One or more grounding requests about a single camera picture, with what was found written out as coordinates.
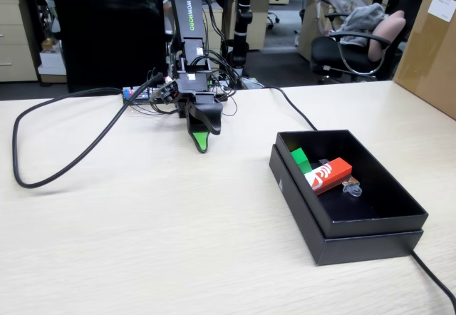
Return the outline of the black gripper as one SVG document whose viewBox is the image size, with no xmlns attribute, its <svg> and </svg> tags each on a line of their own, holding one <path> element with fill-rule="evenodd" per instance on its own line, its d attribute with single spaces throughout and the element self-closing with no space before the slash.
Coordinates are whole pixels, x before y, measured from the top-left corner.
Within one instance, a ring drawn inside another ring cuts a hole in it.
<svg viewBox="0 0 456 315">
<path fill-rule="evenodd" d="M 181 73 L 175 84 L 173 103 L 190 102 L 185 106 L 187 132 L 196 149 L 206 153 L 209 132 L 221 133 L 223 105 L 209 92 L 206 73 Z"/>
</svg>

